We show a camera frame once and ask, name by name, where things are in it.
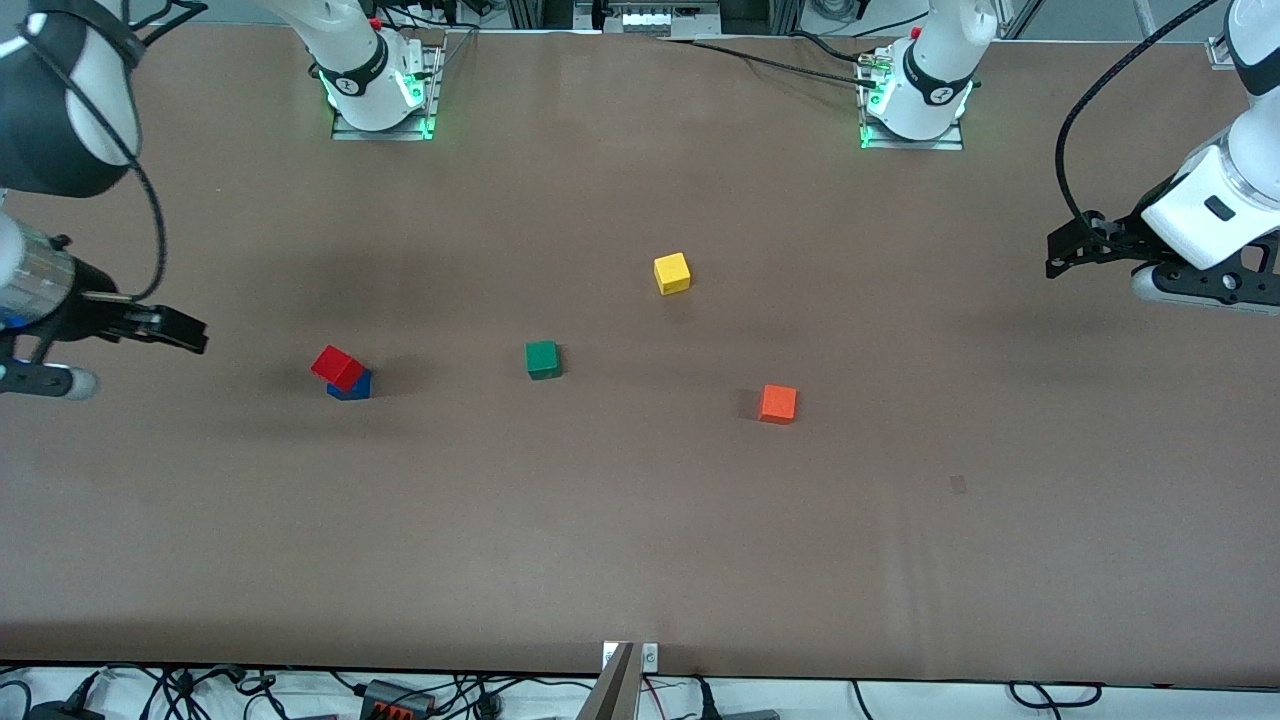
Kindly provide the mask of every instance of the brown table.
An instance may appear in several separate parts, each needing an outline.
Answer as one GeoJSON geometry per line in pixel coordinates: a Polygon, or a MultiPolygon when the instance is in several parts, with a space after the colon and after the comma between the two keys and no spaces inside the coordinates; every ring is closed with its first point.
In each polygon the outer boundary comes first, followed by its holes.
{"type": "MultiPolygon", "coordinates": [[[[3,400],[0,656],[1280,682],[1280,325],[1042,277],[1055,135],[1124,46],[992,47],[968,150],[895,152],[846,87],[572,35],[476,40],[434,142],[334,143],[287,29],[183,38],[137,91],[157,301],[210,352],[65,346],[96,400],[3,400]],[[376,400],[324,393],[330,342],[376,400]],[[791,427],[744,418],[771,382],[791,427]]],[[[1242,106],[1152,51],[1079,123],[1082,202],[1242,106]]],[[[10,211],[147,275],[132,182],[10,211]]]]}

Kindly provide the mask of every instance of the green cube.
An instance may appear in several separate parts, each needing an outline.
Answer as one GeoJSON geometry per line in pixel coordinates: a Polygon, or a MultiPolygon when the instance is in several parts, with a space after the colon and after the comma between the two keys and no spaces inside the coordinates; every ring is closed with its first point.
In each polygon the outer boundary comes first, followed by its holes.
{"type": "Polygon", "coordinates": [[[553,340],[540,340],[525,345],[525,370],[535,380],[561,377],[559,348],[553,340]]]}

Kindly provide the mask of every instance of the orange cube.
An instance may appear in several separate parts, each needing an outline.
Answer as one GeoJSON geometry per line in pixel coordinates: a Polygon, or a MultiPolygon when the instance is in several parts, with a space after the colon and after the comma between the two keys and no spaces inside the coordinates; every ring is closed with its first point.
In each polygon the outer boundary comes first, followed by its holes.
{"type": "Polygon", "coordinates": [[[796,419],[796,388],[786,386],[764,386],[760,392],[760,413],[758,419],[764,423],[788,425],[796,419]]]}

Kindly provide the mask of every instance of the white floor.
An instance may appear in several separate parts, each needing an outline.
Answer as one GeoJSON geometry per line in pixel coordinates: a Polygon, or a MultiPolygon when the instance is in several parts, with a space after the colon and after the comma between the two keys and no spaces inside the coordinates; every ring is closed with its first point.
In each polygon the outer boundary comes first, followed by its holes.
{"type": "MultiPolygon", "coordinates": [[[[6,673],[0,682],[22,680],[31,687],[35,702],[63,701],[95,667],[36,667],[6,673]]],[[[276,671],[273,692],[291,720],[325,715],[356,720],[361,700],[325,673],[276,671]]],[[[420,688],[448,683],[447,675],[408,675],[394,673],[344,673],[351,683],[372,679],[420,688]]],[[[701,694],[687,678],[654,678],[664,716],[668,720],[700,714],[701,694]]],[[[840,680],[754,680],[712,679],[719,711],[724,715],[755,710],[774,710],[781,720],[864,720],[854,700],[852,685],[840,680]]],[[[134,670],[104,673],[90,693],[90,710],[108,720],[138,717],[154,682],[134,670]]],[[[881,683],[863,682],[863,696],[874,720],[1001,720],[1051,719],[1048,711],[1033,711],[1016,705],[1009,689],[1000,684],[973,683],[881,683]]],[[[1076,700],[1080,688],[1048,688],[1060,700],[1076,700]]],[[[573,685],[547,687],[521,683],[503,693],[502,720],[572,719],[588,694],[573,685]]],[[[1030,688],[1024,697],[1034,698],[1030,688]]],[[[440,701],[451,692],[438,696],[440,701]]],[[[201,685],[196,698],[214,720],[279,720],[261,700],[244,714],[246,698],[223,679],[201,685]]],[[[23,696],[17,688],[0,691],[0,719],[20,720],[23,696]]],[[[165,717],[165,703],[152,703],[152,717],[165,717]]],[[[1064,720],[1190,720],[1280,719],[1280,693],[1262,691],[1184,691],[1152,688],[1106,688],[1102,700],[1091,707],[1064,710],[1064,720]]],[[[640,698],[637,720],[660,720],[648,693],[640,698]]]]}

